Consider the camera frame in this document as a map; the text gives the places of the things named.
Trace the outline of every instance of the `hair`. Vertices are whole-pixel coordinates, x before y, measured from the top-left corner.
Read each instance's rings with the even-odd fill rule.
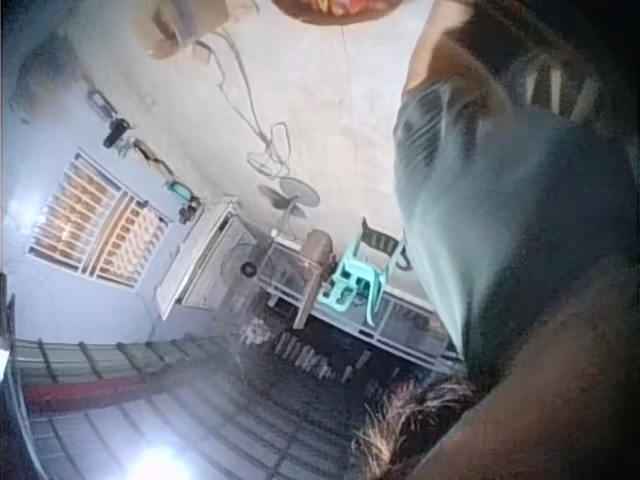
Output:
[[[421,458],[476,403],[470,383],[447,377],[421,386],[411,381],[394,388],[379,413],[357,434],[363,463],[361,480],[402,480]]]

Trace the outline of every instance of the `teal plastic chair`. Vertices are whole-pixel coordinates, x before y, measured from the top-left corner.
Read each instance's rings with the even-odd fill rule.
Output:
[[[398,263],[404,242],[399,242],[386,268],[380,269],[358,258],[362,239],[362,226],[356,238],[345,251],[335,273],[331,276],[331,288],[318,296],[318,301],[337,312],[345,312],[360,295],[367,298],[366,321],[375,327],[373,315],[380,307],[382,294],[395,265]]]

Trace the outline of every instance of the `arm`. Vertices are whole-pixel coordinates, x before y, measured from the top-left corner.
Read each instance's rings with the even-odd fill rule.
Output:
[[[429,70],[433,68],[432,61],[436,47],[442,43],[441,40],[446,32],[464,25],[472,12],[471,5],[462,5],[451,0],[436,0],[434,2],[411,54],[407,81],[402,89],[403,94],[420,85],[427,76],[430,79],[435,77],[434,72]],[[459,59],[451,66],[455,67],[457,63],[459,63]]]
[[[473,15],[473,3],[436,0],[409,60],[407,80],[402,89],[405,98],[424,83],[464,80],[465,89],[488,93],[487,106],[494,112],[506,109],[508,100],[487,69],[469,53],[462,42],[464,29]]]
[[[637,387],[637,286],[637,267],[600,265],[409,480],[592,475],[637,418],[626,397]]]

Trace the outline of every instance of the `floor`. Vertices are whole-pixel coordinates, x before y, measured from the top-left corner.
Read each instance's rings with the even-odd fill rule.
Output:
[[[402,219],[393,195],[392,129],[407,63],[431,1],[409,1],[375,22],[317,27],[283,15],[269,0],[223,28],[237,46],[262,129],[285,122],[291,140],[290,175],[321,197],[306,220],[331,234],[340,251],[362,216],[396,237]],[[210,202],[237,195],[247,217],[268,227],[277,218],[258,185],[278,188],[252,169],[249,152],[261,150],[230,108],[217,82],[215,62],[198,63],[190,49],[152,60],[131,31],[128,0],[84,0],[65,27],[78,55],[109,100],[178,176]],[[218,55],[229,99],[250,115],[247,94],[231,50],[214,35],[203,38]],[[281,147],[282,136],[276,135]],[[395,286],[422,295],[413,273]]]

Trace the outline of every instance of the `window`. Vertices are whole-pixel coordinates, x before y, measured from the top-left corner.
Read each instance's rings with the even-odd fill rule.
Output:
[[[43,208],[29,254],[135,288],[168,222],[77,153]]]

